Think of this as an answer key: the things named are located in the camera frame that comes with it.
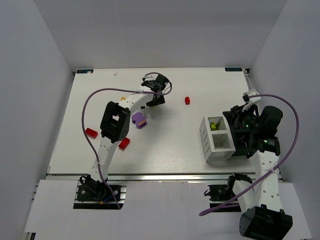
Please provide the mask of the purple butterfly lego block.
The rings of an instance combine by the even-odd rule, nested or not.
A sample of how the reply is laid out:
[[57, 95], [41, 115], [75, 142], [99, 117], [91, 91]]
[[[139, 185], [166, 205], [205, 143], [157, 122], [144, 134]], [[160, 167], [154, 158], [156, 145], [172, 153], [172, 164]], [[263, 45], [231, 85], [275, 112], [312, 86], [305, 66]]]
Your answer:
[[147, 125], [147, 119], [141, 112], [136, 112], [131, 116], [132, 123], [137, 129], [141, 129]]

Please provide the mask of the long green lego brick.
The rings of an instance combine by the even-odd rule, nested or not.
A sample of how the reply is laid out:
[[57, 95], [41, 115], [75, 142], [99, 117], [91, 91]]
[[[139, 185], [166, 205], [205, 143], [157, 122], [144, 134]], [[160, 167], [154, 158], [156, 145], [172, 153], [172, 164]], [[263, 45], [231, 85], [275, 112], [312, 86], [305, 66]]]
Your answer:
[[210, 123], [210, 130], [211, 131], [218, 131], [218, 130], [220, 130], [220, 123], [214, 123], [214, 122], [212, 122], [212, 123]]

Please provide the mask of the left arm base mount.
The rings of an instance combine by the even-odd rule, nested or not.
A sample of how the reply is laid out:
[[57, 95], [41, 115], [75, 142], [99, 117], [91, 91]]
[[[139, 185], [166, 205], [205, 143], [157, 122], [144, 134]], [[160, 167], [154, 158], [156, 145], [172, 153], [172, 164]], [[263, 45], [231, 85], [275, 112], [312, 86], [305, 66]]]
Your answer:
[[103, 187], [98, 195], [93, 194], [80, 183], [77, 186], [73, 203], [76, 210], [120, 210], [126, 199], [127, 187], [125, 185], [110, 185], [118, 202], [115, 202], [108, 187]]

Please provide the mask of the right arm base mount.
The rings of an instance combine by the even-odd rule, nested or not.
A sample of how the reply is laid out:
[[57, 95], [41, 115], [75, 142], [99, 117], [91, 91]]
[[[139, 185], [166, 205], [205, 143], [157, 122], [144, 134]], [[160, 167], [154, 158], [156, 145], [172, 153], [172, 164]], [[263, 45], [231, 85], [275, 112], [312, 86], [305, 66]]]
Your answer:
[[212, 184], [208, 185], [208, 189], [204, 192], [205, 196], [209, 196], [210, 207], [214, 208], [221, 203], [233, 198], [235, 196], [233, 192], [233, 186], [235, 182], [248, 182], [252, 184], [252, 179], [245, 174], [233, 173], [227, 179], [227, 184]]

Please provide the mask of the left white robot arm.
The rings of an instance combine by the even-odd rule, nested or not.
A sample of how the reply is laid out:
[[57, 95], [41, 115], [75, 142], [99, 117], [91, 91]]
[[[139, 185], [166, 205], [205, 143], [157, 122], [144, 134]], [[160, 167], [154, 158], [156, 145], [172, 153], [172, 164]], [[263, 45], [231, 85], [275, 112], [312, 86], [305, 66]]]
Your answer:
[[95, 149], [88, 137], [90, 147], [95, 155], [95, 162], [88, 176], [98, 183], [106, 183], [109, 168], [119, 143], [129, 133], [131, 115], [142, 106], [153, 107], [165, 103], [165, 88], [172, 83], [161, 73], [150, 72], [143, 76], [142, 84], [137, 90], [117, 89], [114, 91], [129, 93], [124, 100], [107, 103], [100, 123], [100, 144]]

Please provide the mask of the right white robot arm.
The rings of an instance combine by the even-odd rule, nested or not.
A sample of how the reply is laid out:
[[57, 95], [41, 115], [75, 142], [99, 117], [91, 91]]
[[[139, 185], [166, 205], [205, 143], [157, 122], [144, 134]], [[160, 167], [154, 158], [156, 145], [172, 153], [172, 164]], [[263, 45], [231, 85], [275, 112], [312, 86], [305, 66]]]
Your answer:
[[255, 168], [255, 181], [244, 174], [228, 178], [227, 189], [237, 196], [241, 209], [239, 232], [253, 240], [282, 240], [293, 226], [279, 192], [279, 171], [274, 170], [281, 149], [276, 137], [283, 112], [266, 106], [234, 106], [223, 112], [235, 146], [235, 156], [246, 156]]

